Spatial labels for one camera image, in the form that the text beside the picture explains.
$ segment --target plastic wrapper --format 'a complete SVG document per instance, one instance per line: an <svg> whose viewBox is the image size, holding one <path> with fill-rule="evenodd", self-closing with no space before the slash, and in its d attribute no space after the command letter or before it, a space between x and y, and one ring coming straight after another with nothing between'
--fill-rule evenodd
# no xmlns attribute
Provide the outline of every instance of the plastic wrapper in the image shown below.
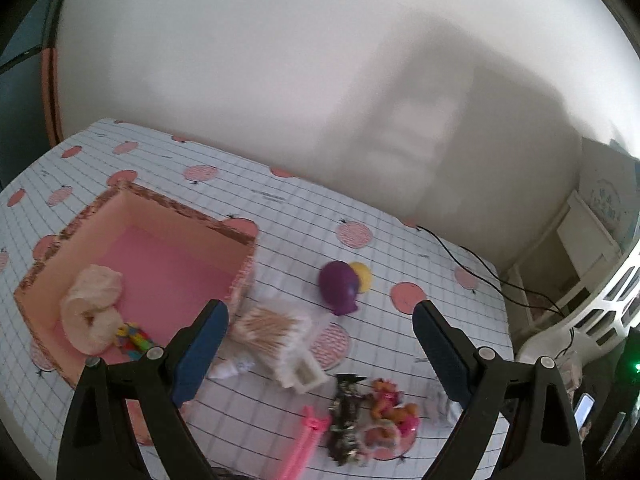
<svg viewBox="0 0 640 480"><path fill-rule="evenodd" d="M582 361L578 352L572 350L556 361L562 383L567 393L571 393L580 387L582 383Z"/></svg>
<svg viewBox="0 0 640 480"><path fill-rule="evenodd" d="M248 372L255 366L254 357L247 351L240 351L225 361L214 364L207 375L209 379L227 379Z"/></svg>
<svg viewBox="0 0 640 480"><path fill-rule="evenodd" d="M434 426L452 428L462 414L462 406L447 397L439 382L429 381L424 399L424 411Z"/></svg>

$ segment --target toy figurine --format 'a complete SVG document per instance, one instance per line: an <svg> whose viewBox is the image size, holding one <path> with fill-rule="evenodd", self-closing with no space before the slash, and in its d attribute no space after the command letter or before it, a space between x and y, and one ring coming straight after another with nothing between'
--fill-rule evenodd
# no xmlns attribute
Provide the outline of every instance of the toy figurine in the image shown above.
<svg viewBox="0 0 640 480"><path fill-rule="evenodd" d="M369 454L375 453L379 448L395 453L400 445L400 430L392 420L381 418L362 431L362 439Z"/></svg>
<svg viewBox="0 0 640 480"><path fill-rule="evenodd" d="M132 361L137 361L156 343L137 323L125 323L116 332L115 345Z"/></svg>
<svg viewBox="0 0 640 480"><path fill-rule="evenodd" d="M358 393L357 384L366 377L337 374L335 379L337 391L329 406L332 423L326 444L329 456L338 465L360 462L364 457L364 450L356 435L356 425L364 396Z"/></svg>
<svg viewBox="0 0 640 480"><path fill-rule="evenodd" d="M400 407L388 410L383 418L391 420L400 430L400 436L408 436L412 431L417 430L420 424L418 416L418 405L412 402Z"/></svg>
<svg viewBox="0 0 640 480"><path fill-rule="evenodd" d="M384 379L376 379L371 383L371 386L373 388L373 394L370 396L372 399L371 418L373 420L387 418L385 412L392 410L402 402L403 392L398 390L395 383Z"/></svg>

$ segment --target pink box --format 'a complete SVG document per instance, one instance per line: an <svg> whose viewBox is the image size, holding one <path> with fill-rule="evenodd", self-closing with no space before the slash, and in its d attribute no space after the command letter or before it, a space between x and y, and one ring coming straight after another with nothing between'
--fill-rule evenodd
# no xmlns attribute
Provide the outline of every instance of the pink box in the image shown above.
<svg viewBox="0 0 640 480"><path fill-rule="evenodd" d="M116 308L125 322L138 323L164 346L211 299L224 301L232 319L252 280L257 229L250 227L241 232L120 181L55 237L14 298L40 350L75 386L86 356L63 333L60 301L80 270L99 264L122 272L124 287ZM115 346L101 357L109 364L127 360ZM144 440L146 428L133 419L139 440Z"/></svg>

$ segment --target grid tablecloth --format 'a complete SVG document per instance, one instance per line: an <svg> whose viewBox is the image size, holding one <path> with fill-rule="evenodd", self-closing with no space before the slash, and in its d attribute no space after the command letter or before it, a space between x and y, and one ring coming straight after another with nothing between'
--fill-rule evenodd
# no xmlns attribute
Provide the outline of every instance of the grid tablecloth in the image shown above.
<svg viewBox="0 0 640 480"><path fill-rule="evenodd" d="M196 184L193 171L184 174L193 166L213 166L218 172L215 178ZM72 391L56 372L36 373L30 333L12 293L33 265L38 241L59 232L104 191L112 174L122 170L137 172L135 181L142 186L214 218L236 216L256 222L260 234L255 284L245 308L264 298L317 306L322 302L316 280L325 263L356 260L369 266L373 284L358 296L359 309L334 320L349 333L351 345L347 357L330 374L389 378L405 391L407 402L416 402L424 411L428 383L437 379L428 362L416 362L424 353L413 336L411 318L398 312L390 300L391 288L400 282L420 286L450 324L461 328L476 346L491 346L503 358L513 359L502 297L484 283L475 290L463 288L454 276L456 264L431 235L366 204L245 158L103 119L50 150L0 192L0 248L4 248L0 253L0 394L52 466ZM336 229L344 221L366 225L372 234L370 242L359 249L341 243ZM446 244L467 267L488 275L466 251ZM272 480L298 434L302 406L326 410L334 387L335 381L329 381L298 396L281 389L258 366L227 380L205 380L188 424L213 465ZM362 386L363 392L367 389L366 384ZM507 427L505 420L498 420L476 478L491 474ZM421 478L449 433L450 428L423 417L416 444L404 461L371 461L364 467L337 467L326 449L319 447L303 478ZM143 457L154 478L166 478L154 448L143 447Z"/></svg>

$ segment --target yellow balloon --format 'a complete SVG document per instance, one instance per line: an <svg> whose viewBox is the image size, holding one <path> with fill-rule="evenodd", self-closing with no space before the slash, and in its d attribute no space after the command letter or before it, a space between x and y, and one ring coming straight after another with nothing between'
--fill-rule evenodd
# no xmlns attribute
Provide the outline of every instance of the yellow balloon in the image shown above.
<svg viewBox="0 0 640 480"><path fill-rule="evenodd" d="M369 267L360 262L351 262L349 266L358 275L358 279L360 280L358 292L367 292L371 288L371 282L373 281L373 275Z"/></svg>

